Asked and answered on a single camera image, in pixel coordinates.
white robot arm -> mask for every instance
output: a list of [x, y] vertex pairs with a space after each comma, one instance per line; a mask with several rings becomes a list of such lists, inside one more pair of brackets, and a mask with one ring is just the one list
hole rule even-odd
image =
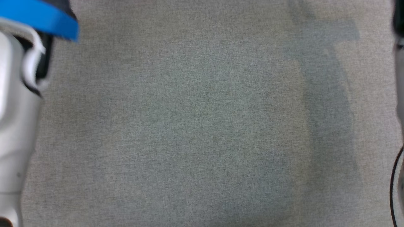
[[53, 36], [74, 40], [78, 24], [68, 0], [2, 0], [0, 25], [28, 35], [0, 30], [0, 227], [22, 227], [20, 197], [35, 148]]

gray tablecloth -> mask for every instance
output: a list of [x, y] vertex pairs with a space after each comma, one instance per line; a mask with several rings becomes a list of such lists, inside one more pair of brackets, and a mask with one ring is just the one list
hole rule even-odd
[[72, 8], [80, 42], [55, 46], [27, 227], [391, 224], [390, 1]]

black cable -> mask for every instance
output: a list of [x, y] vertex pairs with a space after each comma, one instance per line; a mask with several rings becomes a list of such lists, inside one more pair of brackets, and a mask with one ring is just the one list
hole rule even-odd
[[398, 155], [396, 157], [396, 160], [394, 161], [393, 171], [391, 172], [391, 178], [390, 178], [390, 212], [391, 212], [391, 218], [393, 220], [393, 226], [394, 227], [397, 227], [396, 216], [394, 215], [394, 206], [393, 206], [394, 174], [396, 172], [398, 160], [400, 159], [400, 156], [403, 153], [403, 149], [404, 149], [404, 145], [401, 148], [400, 152], [398, 153]]

blue tape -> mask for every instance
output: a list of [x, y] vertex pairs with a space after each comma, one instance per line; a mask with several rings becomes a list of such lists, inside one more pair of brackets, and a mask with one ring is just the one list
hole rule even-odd
[[0, 0], [0, 17], [65, 39], [78, 39], [78, 22], [58, 8], [39, 0]]

white plastic part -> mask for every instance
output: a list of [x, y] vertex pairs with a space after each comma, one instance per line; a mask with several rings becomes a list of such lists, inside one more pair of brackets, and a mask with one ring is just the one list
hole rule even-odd
[[396, 86], [397, 86], [397, 116], [402, 124], [404, 136], [404, 39], [399, 39], [395, 48]]
[[0, 32], [0, 218], [22, 227], [20, 196], [35, 147], [42, 99], [21, 80], [24, 51]]
[[27, 51], [24, 60], [22, 62], [23, 79], [25, 83], [38, 91], [43, 91], [48, 83], [45, 81], [36, 81], [36, 70], [38, 68], [39, 61], [41, 60], [42, 54], [45, 54], [46, 49], [42, 44], [41, 37], [38, 33], [30, 26], [25, 24], [11, 21], [6, 18], [0, 17], [0, 24], [7, 25], [14, 29], [18, 29], [22, 32], [28, 33], [32, 36], [33, 47]]

